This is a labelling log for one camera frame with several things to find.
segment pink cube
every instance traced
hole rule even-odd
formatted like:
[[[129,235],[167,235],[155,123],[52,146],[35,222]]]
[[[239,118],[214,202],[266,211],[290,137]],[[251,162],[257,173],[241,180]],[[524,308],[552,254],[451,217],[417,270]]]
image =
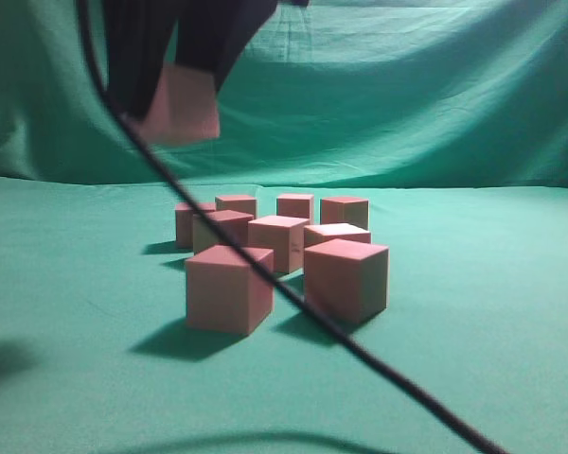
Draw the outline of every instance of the pink cube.
[[[205,213],[212,213],[217,210],[215,202],[198,203],[200,209]],[[191,248],[192,243],[192,225],[193,211],[187,203],[177,203],[174,207],[174,223],[175,223],[175,244],[178,248]]]
[[[388,306],[389,248],[332,239],[305,250],[305,297],[334,319],[361,323]]]
[[[217,210],[233,210],[257,217],[257,198],[253,196],[218,196],[215,198]]]
[[[371,235],[367,230],[356,227],[355,225],[347,224],[346,222],[339,224],[305,226],[304,246],[306,248],[313,246],[314,244],[324,243],[325,241],[330,241],[336,238],[369,243]]]
[[[320,202],[320,223],[346,222],[368,230],[368,199],[324,197]]]
[[[242,246],[247,245],[248,221],[253,220],[253,215],[232,210],[215,211],[208,213],[208,215],[238,243]],[[197,215],[193,217],[192,236],[194,253],[200,253],[216,244],[220,244],[219,239],[213,235],[212,231],[204,225]]]
[[[273,251],[245,249],[273,270]],[[196,329],[248,336],[274,309],[274,288],[223,245],[186,260],[186,296],[186,324]]]
[[[274,250],[274,270],[293,272],[303,266],[305,218],[266,216],[248,223],[248,245]]]
[[[312,194],[281,194],[277,198],[276,213],[279,216],[305,218],[313,224]]]

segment cube top face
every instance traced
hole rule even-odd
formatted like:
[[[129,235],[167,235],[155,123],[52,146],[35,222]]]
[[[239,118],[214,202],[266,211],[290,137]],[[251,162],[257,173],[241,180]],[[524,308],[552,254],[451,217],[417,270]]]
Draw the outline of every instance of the cube top face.
[[[255,201],[256,198],[253,196],[247,196],[244,194],[236,196],[218,196],[216,198],[218,201]]]
[[[263,248],[244,248],[258,262],[263,262],[274,251]],[[229,246],[218,244],[211,248],[197,253],[190,257],[186,263],[209,263],[212,265],[225,265],[230,267],[250,267],[238,254]]]
[[[253,215],[249,215],[248,213],[242,213],[240,211],[234,210],[222,210],[222,211],[214,211],[208,214],[211,219],[216,222],[223,222],[225,220],[235,220],[235,219],[248,219],[252,220]]]
[[[347,224],[346,222],[341,222],[336,224],[308,225],[305,228],[308,230],[312,230],[316,234],[323,236],[368,233],[367,230],[362,229],[360,227],[356,227],[355,225],[352,224]]]
[[[263,218],[251,220],[249,224],[252,225],[270,225],[273,227],[291,228],[297,225],[307,224],[308,220],[305,218],[291,218],[289,216],[270,215]]]
[[[311,201],[313,194],[280,194],[277,198],[279,200]]]
[[[217,211],[217,203],[214,201],[205,201],[198,203],[198,206],[202,211],[211,212]],[[191,207],[184,201],[177,203],[174,207],[175,211],[193,211]]]
[[[380,244],[361,243],[347,239],[332,239],[324,243],[306,248],[306,253],[321,253],[343,257],[350,260],[365,260],[377,253],[389,250],[388,246]]]
[[[368,199],[362,197],[352,197],[352,196],[341,196],[341,197],[324,197],[323,201],[333,201],[336,203],[358,203],[366,202]]]

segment green backdrop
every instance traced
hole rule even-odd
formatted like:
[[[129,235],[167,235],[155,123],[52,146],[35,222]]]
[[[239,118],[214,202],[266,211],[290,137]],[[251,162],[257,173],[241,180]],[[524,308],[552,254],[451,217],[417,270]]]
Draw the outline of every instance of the green backdrop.
[[[220,102],[221,139],[159,149],[191,183],[568,186],[568,0],[281,6]],[[156,180],[98,104],[72,1],[0,1],[0,176]]]

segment cable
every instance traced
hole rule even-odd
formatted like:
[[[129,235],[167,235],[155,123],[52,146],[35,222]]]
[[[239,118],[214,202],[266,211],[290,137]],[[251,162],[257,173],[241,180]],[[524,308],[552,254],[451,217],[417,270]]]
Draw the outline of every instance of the cable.
[[[323,313],[314,309],[312,306],[309,306],[289,287],[274,277],[267,268],[259,264],[231,235],[221,229],[215,221],[213,221],[203,210],[200,209],[198,202],[196,202],[187,190],[177,182],[175,176],[170,173],[169,169],[155,157],[150,148],[143,142],[136,132],[118,115],[115,103],[111,100],[101,82],[100,71],[98,69],[91,38],[88,2],[87,0],[76,0],[76,6],[79,16],[82,51],[87,69],[99,98],[111,114],[116,124],[124,130],[131,142],[133,142],[141,155],[147,160],[148,164],[164,178],[166,183],[168,183],[170,188],[178,197],[189,204],[193,212],[201,218],[210,231],[220,241],[230,246],[239,255],[239,257],[246,261],[250,267],[265,280],[265,282],[274,286],[274,288],[286,297],[294,306],[296,306],[319,327],[344,346],[345,349],[356,359],[413,398],[453,433],[484,454],[507,454],[507,451],[505,451],[502,447],[486,438],[475,428],[472,428],[469,424],[444,407],[444,405],[431,397],[426,391],[422,390],[410,379],[406,378],[391,366],[370,354],[360,344],[356,343],[350,336],[348,336],[337,324],[331,321],[330,318],[326,317]]]

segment cube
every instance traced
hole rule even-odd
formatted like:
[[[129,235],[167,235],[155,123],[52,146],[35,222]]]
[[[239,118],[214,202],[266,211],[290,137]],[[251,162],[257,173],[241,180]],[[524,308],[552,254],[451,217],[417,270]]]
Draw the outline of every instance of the cube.
[[[215,198],[217,210],[233,210],[257,217],[257,199],[252,196],[218,196]]]
[[[274,250],[274,270],[293,272],[303,266],[305,218],[266,216],[248,223],[248,245]]]
[[[389,248],[332,239],[305,249],[305,297],[342,322],[366,321],[388,306]]]
[[[320,202],[320,223],[346,222],[368,230],[368,199],[324,197]]]
[[[367,230],[347,224],[346,222],[338,224],[306,225],[303,244],[305,248],[308,248],[309,246],[336,238],[369,243],[371,234]]]
[[[274,252],[245,248],[269,271]],[[274,309],[274,288],[229,246],[186,260],[186,324],[195,329],[250,335]]]
[[[215,202],[198,203],[205,213],[217,210]],[[178,248],[190,249],[194,212],[187,203],[177,203],[174,207],[175,244]]]
[[[238,211],[223,210],[208,213],[208,216],[217,222],[220,227],[231,235],[242,246],[248,243],[248,222],[253,220],[253,215]],[[199,216],[193,217],[193,252],[200,253],[216,244],[219,239],[204,225]]]
[[[277,197],[276,213],[291,218],[306,218],[313,224],[312,194],[281,194]]]

